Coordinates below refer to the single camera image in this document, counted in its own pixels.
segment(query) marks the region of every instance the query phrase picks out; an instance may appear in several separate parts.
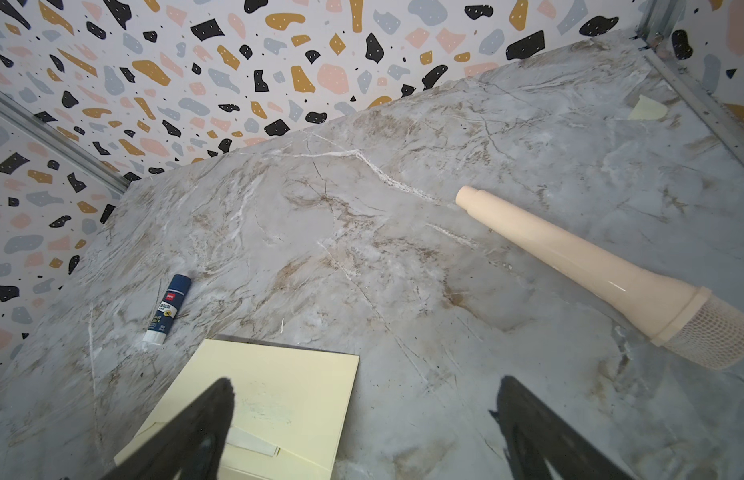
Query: glue stick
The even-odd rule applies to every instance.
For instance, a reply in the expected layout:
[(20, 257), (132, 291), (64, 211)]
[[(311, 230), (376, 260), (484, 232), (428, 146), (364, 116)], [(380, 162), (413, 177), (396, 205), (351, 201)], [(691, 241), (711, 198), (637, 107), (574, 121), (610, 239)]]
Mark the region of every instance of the glue stick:
[(177, 311), (182, 306), (182, 302), (185, 301), (185, 295), (190, 288), (191, 279), (185, 275), (174, 276), (169, 283), (169, 288), (166, 289), (164, 299), (159, 304), (158, 310), (156, 310), (156, 314), (153, 316), (153, 320), (147, 327), (145, 336), (142, 339), (143, 342), (154, 343), (156, 345), (164, 343), (166, 334), (172, 328)]

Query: envelope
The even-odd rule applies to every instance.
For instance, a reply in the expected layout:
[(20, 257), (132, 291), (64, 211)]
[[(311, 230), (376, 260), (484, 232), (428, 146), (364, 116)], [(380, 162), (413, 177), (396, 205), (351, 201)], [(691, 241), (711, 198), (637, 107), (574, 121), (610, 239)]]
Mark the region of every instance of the envelope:
[(358, 364), (343, 353), (204, 340), (114, 460), (226, 377), (235, 406), (218, 478), (329, 480)]

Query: marble surface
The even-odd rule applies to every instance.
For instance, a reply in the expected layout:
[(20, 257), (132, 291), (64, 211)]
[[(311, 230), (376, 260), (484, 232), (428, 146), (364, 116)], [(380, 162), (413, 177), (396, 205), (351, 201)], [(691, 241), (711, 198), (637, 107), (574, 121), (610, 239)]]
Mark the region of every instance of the marble surface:
[[(102, 475), (220, 334), (360, 355), (334, 478), (510, 478), (504, 375), (637, 478), (744, 478), (744, 361), (648, 344), (453, 202), (487, 189), (744, 312), (744, 168), (628, 36), (132, 184), (0, 382), (0, 478)], [(668, 115), (625, 120), (639, 93)]]

